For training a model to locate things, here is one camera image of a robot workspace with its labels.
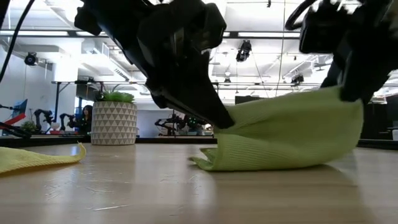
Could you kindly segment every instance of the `security camera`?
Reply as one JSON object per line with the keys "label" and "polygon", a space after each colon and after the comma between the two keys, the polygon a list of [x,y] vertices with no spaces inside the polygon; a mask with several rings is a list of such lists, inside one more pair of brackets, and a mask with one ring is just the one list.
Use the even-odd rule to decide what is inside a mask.
{"label": "security camera", "polygon": [[244,40],[236,55],[237,62],[244,62],[250,56],[251,44],[250,40]]}
{"label": "security camera", "polygon": [[36,57],[35,52],[29,52],[24,60],[25,64],[28,66],[36,66],[39,64],[39,59]]}

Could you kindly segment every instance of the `green towel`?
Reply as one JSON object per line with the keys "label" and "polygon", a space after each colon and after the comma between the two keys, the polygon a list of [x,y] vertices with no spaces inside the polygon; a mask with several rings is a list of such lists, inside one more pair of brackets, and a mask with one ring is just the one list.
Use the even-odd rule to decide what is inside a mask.
{"label": "green towel", "polygon": [[217,148],[191,157],[208,171],[294,169],[324,164],[353,150],[363,106],[339,99],[340,87],[251,101],[228,108],[235,125],[216,129]]}

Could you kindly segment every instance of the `blue object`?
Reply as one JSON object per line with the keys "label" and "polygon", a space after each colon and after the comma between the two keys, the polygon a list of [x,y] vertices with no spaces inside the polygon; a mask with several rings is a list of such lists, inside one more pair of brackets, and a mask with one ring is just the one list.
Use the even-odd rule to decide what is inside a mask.
{"label": "blue object", "polygon": [[19,116],[20,114],[23,114],[26,112],[26,106],[27,106],[27,99],[24,101],[18,101],[17,103],[14,104],[12,107],[13,112],[12,112],[12,118],[15,118]]}

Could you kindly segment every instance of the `yellow-green cloth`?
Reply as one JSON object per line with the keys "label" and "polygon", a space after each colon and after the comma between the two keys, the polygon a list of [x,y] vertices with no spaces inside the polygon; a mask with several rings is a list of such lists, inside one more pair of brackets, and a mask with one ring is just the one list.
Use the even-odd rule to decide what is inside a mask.
{"label": "yellow-green cloth", "polygon": [[0,147],[0,173],[28,167],[78,162],[86,156],[86,149],[81,143],[79,148],[79,154],[74,156],[49,156],[22,149]]}
{"label": "yellow-green cloth", "polygon": [[294,169],[337,159],[355,148],[363,106],[339,87],[251,101],[228,108],[235,125],[215,130],[217,148],[191,157],[208,171]]}

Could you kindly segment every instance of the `red object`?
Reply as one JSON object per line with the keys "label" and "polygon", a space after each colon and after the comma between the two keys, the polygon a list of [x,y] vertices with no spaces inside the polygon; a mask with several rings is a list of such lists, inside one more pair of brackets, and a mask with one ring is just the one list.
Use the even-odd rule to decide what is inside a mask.
{"label": "red object", "polygon": [[8,121],[5,121],[3,123],[8,124],[8,125],[13,125],[24,118],[26,118],[25,113],[21,113],[20,115],[16,116],[15,118],[11,118]]}
{"label": "red object", "polygon": [[61,134],[61,131],[50,131],[50,134]]}

